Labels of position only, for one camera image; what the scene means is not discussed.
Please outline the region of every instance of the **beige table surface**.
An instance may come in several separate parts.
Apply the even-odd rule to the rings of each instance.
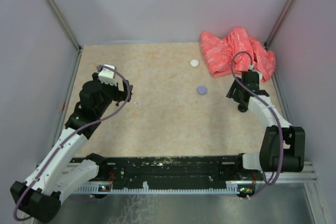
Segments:
[[[199,60],[197,68],[190,66],[192,59]],[[66,118],[98,64],[116,66],[134,85],[133,96],[98,127],[76,156],[231,155],[260,150],[265,129],[250,111],[239,112],[238,104],[225,97],[233,77],[213,78],[198,43],[85,46]],[[200,85],[207,87],[206,95],[197,94]],[[280,111],[273,82],[260,86]],[[105,115],[116,108],[112,104]]]

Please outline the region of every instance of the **purple bottle cap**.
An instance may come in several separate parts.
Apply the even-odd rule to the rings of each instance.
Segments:
[[[204,87],[204,86],[197,87],[197,93],[206,94],[206,87]]]

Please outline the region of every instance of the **white wall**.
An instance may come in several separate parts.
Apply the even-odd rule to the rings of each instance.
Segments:
[[[17,223],[9,189],[46,155],[75,57],[44,0],[0,0],[0,223]]]
[[[335,0],[297,0],[272,48],[290,116],[306,131],[307,158],[336,221],[335,41]]]
[[[198,41],[236,26],[265,41],[286,0],[55,0],[80,44]]]

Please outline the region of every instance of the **red cloth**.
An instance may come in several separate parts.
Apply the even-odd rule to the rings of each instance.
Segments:
[[[262,73],[263,81],[270,79],[275,71],[274,52],[266,51],[259,40],[247,35],[244,28],[234,28],[224,39],[205,31],[201,35],[201,48],[209,73],[214,77],[231,74],[231,60],[240,51],[252,55],[254,68]],[[249,56],[241,54],[235,59],[234,70],[241,73],[247,71],[249,65]]]

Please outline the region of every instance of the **cable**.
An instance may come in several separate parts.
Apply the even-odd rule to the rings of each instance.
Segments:
[[[114,182],[114,173],[109,173],[110,174],[110,178],[109,178],[109,186],[110,186],[110,190],[112,190],[112,184]]]
[[[252,172],[252,188],[253,188],[253,190],[256,188],[256,184],[257,184],[256,174],[254,172]]]
[[[131,88],[130,88],[130,85],[128,83],[128,81],[126,80],[126,78],[124,76],[122,76],[122,74],[120,74],[118,71],[116,71],[115,69],[112,69],[112,68],[109,68],[107,66],[104,66],[104,65],[98,65],[97,68],[106,68],[112,72],[114,72],[117,76],[119,76],[123,82],[125,82],[126,84],[126,87],[127,87],[127,96],[126,96],[126,99],[125,101],[121,104],[120,107],[118,107],[118,109],[116,111],[114,111],[112,114],[102,118],[102,119],[98,119],[94,122],[91,122],[91,123],[88,123],[80,128],[78,128],[77,130],[75,130],[74,132],[72,132],[69,136],[67,136],[63,142],[60,143],[60,147],[62,148],[66,143],[67,141],[69,141],[74,135],[76,135],[78,132],[84,130],[85,128],[87,127],[90,127],[94,124],[97,124],[97,123],[101,123],[107,119],[110,119],[111,117],[113,117],[114,115],[116,115],[125,105],[126,103],[129,101],[130,97],[131,97]],[[16,205],[15,205],[15,208],[14,208],[14,212],[13,212],[13,217],[16,221],[25,221],[25,220],[28,220],[30,218],[32,218],[31,216],[29,217],[26,217],[26,218],[18,218],[17,216],[17,211],[19,209],[19,206],[20,204],[22,203],[22,200],[24,199],[24,197],[26,196],[26,194],[28,193],[28,191],[34,186],[35,182],[38,181],[42,175],[42,173],[45,171],[45,169],[48,167],[48,165],[50,164],[50,162],[53,160],[53,158],[56,156],[56,154],[58,153],[58,151],[61,149],[61,148],[57,148],[50,156],[50,158],[47,160],[46,164],[41,168],[41,170],[39,171],[39,173],[36,175],[35,177],[35,180],[33,180],[30,185],[26,188],[26,190],[21,194],[19,200],[17,201]]]
[[[253,196],[256,196],[258,195],[266,186],[271,186],[271,185],[274,185],[275,182],[278,180],[279,176],[280,176],[280,173],[281,173],[281,169],[282,169],[282,161],[284,160],[283,158],[283,152],[284,152],[284,149],[283,149],[283,139],[284,139],[284,136],[282,135],[282,128],[281,128],[281,124],[280,124],[280,120],[279,118],[277,117],[275,111],[273,110],[273,108],[269,107],[269,104],[267,102],[265,102],[262,98],[260,98],[258,95],[254,94],[254,92],[252,92],[249,88],[247,88],[244,84],[242,84],[241,81],[239,81],[239,79],[237,78],[237,76],[235,75],[235,72],[234,72],[234,69],[233,69],[233,64],[235,62],[235,59],[237,58],[238,55],[241,55],[241,54],[247,54],[249,57],[250,57],[250,62],[251,62],[251,65],[253,65],[253,58],[251,56],[251,54],[247,51],[240,51],[238,53],[236,53],[232,60],[231,60],[231,73],[233,75],[233,77],[235,78],[236,82],[238,82],[238,84],[243,88],[245,89],[249,94],[251,94],[253,97],[257,98],[261,103],[263,103],[263,105],[265,105],[266,107],[268,107],[268,109],[270,110],[270,112],[272,113],[273,117],[275,118],[275,121],[277,122],[277,125],[278,125],[278,131],[279,131],[279,144],[280,144],[280,153],[279,153],[279,164],[278,164],[278,168],[277,168],[277,172],[275,174],[275,177],[273,179],[273,175],[274,173],[272,173],[271,177],[268,179],[268,180],[265,180],[265,184],[257,191],[255,192],[254,195],[250,196],[250,198],[252,198]]]

